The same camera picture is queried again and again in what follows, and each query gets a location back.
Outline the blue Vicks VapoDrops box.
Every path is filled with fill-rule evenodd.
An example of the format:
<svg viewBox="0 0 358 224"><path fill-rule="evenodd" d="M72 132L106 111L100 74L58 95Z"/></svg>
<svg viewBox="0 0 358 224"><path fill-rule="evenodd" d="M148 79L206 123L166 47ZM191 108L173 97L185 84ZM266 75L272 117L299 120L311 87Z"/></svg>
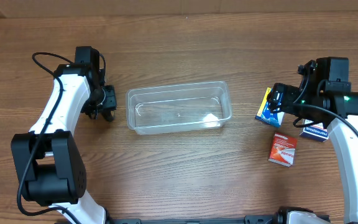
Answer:
<svg viewBox="0 0 358 224"><path fill-rule="evenodd" d="M255 116L255 119L263 121L266 124L279 128L284 118L284 112L271 113L269 110L269 103L267 101L268 94L272 91L267 87L264 98L260 104L259 110Z"/></svg>

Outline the white Hansaplast plaster box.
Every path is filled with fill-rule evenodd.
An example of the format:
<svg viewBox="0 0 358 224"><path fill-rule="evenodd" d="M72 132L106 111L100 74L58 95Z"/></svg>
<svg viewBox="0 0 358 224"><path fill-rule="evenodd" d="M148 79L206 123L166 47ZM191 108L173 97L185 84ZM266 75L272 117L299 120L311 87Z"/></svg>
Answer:
<svg viewBox="0 0 358 224"><path fill-rule="evenodd" d="M312 121L304 119L302 124L305 124L306 127L301 128L300 136L303 138L312 139L319 142L325 142L329 139L328 131L323 128L322 123L312 124Z"/></svg>

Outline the clear plastic container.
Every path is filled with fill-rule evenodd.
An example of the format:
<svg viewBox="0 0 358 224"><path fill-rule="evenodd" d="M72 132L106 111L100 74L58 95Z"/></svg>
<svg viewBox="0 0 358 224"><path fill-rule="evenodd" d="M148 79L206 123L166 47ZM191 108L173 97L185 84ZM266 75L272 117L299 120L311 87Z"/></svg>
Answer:
<svg viewBox="0 0 358 224"><path fill-rule="evenodd" d="M139 135L220 128L232 118L231 97L224 81L131 89L126 118Z"/></svg>

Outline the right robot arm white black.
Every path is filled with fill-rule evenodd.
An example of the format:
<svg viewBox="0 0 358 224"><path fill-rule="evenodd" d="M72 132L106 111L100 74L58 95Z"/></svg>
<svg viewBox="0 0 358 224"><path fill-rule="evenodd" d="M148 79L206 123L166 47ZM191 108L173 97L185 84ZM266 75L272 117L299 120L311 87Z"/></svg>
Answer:
<svg viewBox="0 0 358 224"><path fill-rule="evenodd" d="M269 110L321 123L335 150L344 193L344 223L358 223L358 92L351 90L349 59L323 57L298 67L298 87L275 83Z"/></svg>

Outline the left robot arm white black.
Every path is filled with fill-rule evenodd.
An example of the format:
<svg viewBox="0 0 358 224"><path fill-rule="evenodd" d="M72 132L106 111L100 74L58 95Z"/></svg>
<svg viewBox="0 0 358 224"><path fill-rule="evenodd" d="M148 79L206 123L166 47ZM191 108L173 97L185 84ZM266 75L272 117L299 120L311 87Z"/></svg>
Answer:
<svg viewBox="0 0 358 224"><path fill-rule="evenodd" d="M86 168L74 140L80 114L114 120L116 94L105 84L105 58L91 46L77 47L74 60L48 73L53 91L42 115L11 141L17 207L29 217L57 211L69 223L112 223L86 189Z"/></svg>

